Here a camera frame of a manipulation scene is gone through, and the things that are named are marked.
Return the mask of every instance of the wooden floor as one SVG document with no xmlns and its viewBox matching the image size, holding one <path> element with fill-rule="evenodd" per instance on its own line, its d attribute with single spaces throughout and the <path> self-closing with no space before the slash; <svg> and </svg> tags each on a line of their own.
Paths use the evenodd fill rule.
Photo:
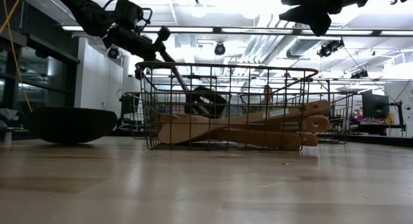
<svg viewBox="0 0 413 224">
<path fill-rule="evenodd" d="M 413 223 L 413 149 L 149 151 L 106 137 L 0 151 L 0 223 Z"/>
</svg>

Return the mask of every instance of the window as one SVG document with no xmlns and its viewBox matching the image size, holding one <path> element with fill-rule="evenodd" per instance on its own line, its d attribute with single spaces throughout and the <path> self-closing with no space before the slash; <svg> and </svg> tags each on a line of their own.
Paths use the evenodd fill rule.
<svg viewBox="0 0 413 224">
<path fill-rule="evenodd" d="M 7 51 L 0 48 L 0 72 L 6 73 Z"/>
<path fill-rule="evenodd" d="M 68 65 L 41 51 L 24 47 L 20 67 L 23 81 L 30 80 L 48 87 L 70 90 Z"/>
<path fill-rule="evenodd" d="M 4 79 L 0 79 L 0 108 L 4 107 L 4 104 L 3 104 L 4 93 L 5 93 L 5 81 Z"/>
<path fill-rule="evenodd" d="M 23 86 L 33 110 L 42 107 L 66 106 L 67 95 L 64 93 L 55 92 L 27 84 L 23 84 Z M 17 91 L 16 110 L 21 111 L 25 114 L 28 114 L 30 112 L 21 85 L 19 85 L 19 89 Z"/>
</svg>

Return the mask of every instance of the white wall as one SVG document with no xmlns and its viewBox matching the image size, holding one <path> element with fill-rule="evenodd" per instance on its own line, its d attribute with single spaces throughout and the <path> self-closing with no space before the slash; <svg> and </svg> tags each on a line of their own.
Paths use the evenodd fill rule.
<svg viewBox="0 0 413 224">
<path fill-rule="evenodd" d="M 125 56 L 123 58 L 122 93 L 141 91 L 141 82 L 134 77 L 135 64 L 141 61 L 142 59 L 137 56 Z"/>
<path fill-rule="evenodd" d="M 106 55 L 79 39 L 75 107 L 110 110 L 119 117 L 122 95 L 123 69 Z"/>
</svg>

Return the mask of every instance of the wooden utensil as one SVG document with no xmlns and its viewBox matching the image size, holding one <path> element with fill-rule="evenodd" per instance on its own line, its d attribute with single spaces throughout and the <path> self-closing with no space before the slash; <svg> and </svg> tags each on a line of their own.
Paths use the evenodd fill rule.
<svg viewBox="0 0 413 224">
<path fill-rule="evenodd" d="M 179 119 L 181 117 L 187 117 L 187 114 L 161 114 L 159 116 L 160 123 L 167 123 L 171 122 L 172 120 Z M 287 138 L 283 143 L 283 133 L 279 132 L 271 132 L 271 131 L 254 131 L 254 130 L 245 130 L 245 129 L 236 129 L 236 128 L 224 128 L 223 130 L 212 131 L 204 136 L 200 136 L 199 138 L 192 139 L 193 142 L 198 141 L 206 141 L 210 140 L 218 140 L 218 141 L 231 141 L 234 143 L 241 143 L 241 144 L 250 144 L 256 145 L 261 147 L 270 147 L 270 148 L 280 148 L 280 146 L 284 146 L 287 149 L 299 149 L 300 146 L 297 147 L 297 141 L 291 138 L 299 138 L 301 136 L 301 143 L 304 146 L 317 146 L 318 145 L 318 138 L 315 134 L 307 134 L 301 133 L 299 135 L 290 135 L 289 133 L 285 133 Z"/>
<path fill-rule="evenodd" d="M 229 119 L 208 119 L 199 116 L 187 116 L 165 124 L 158 137 L 166 144 L 178 144 L 190 141 L 210 131 L 223 129 L 228 125 L 249 123 L 284 123 L 300 121 L 303 117 L 324 114 L 330 111 L 328 101 L 315 101 L 303 106 L 273 109 L 251 114 L 231 117 Z"/>
<path fill-rule="evenodd" d="M 167 123 L 182 117 L 188 117 L 188 114 L 160 114 L 159 115 L 159 129 Z M 230 128 L 259 130 L 259 131 L 273 131 L 273 132 L 324 132 L 330 129 L 330 122 L 325 116 L 309 116 L 302 122 L 289 123 L 254 123 L 249 125 L 229 125 Z"/>
<path fill-rule="evenodd" d="M 262 132 L 224 128 L 219 131 L 211 132 L 210 139 L 260 147 L 278 148 L 280 150 L 296 151 L 301 148 L 301 138 L 299 134 L 296 133 Z"/>
</svg>

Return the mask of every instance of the monitor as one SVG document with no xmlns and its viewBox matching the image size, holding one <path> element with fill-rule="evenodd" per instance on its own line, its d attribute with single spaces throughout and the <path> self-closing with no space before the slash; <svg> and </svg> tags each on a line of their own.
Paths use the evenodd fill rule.
<svg viewBox="0 0 413 224">
<path fill-rule="evenodd" d="M 362 93 L 363 116 L 366 118 L 387 118 L 389 110 L 388 96 L 373 94 L 373 91 Z"/>
</svg>

